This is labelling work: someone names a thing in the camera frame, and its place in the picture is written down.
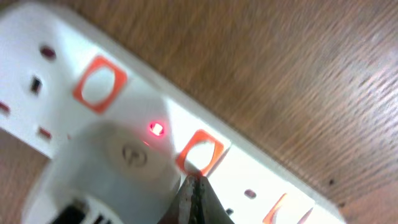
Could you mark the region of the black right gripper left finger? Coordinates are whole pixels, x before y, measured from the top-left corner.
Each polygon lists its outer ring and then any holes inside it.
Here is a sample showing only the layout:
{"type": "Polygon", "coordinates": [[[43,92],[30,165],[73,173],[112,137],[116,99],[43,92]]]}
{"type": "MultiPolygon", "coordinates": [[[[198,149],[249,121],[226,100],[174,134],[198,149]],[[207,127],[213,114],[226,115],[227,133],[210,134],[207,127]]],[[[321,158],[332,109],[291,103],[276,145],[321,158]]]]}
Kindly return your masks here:
{"type": "Polygon", "coordinates": [[[198,177],[188,176],[158,224],[198,223],[198,177]]]}

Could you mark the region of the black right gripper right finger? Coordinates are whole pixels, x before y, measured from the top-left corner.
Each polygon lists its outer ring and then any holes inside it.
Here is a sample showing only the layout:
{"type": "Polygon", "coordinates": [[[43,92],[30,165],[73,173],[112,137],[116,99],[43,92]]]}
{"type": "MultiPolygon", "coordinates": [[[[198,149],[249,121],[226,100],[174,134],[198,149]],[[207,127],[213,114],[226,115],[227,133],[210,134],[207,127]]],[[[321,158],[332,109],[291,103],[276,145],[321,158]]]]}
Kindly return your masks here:
{"type": "Polygon", "coordinates": [[[196,187],[197,221],[202,224],[234,224],[226,213],[209,180],[199,177],[196,187]]]}

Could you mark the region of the white power strip red switches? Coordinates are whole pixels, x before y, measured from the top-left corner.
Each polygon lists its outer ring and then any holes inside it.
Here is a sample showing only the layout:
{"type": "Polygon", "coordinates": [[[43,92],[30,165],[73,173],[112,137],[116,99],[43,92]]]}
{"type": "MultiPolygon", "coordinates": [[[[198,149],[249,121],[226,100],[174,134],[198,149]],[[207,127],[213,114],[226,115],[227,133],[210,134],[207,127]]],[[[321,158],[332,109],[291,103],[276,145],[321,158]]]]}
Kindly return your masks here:
{"type": "MultiPolygon", "coordinates": [[[[74,12],[39,2],[3,9],[3,130],[51,160],[102,123],[169,156],[180,187],[190,175],[206,177],[234,223],[344,221],[330,201],[74,12]]],[[[69,205],[52,223],[83,223],[79,211],[69,205]]]]}

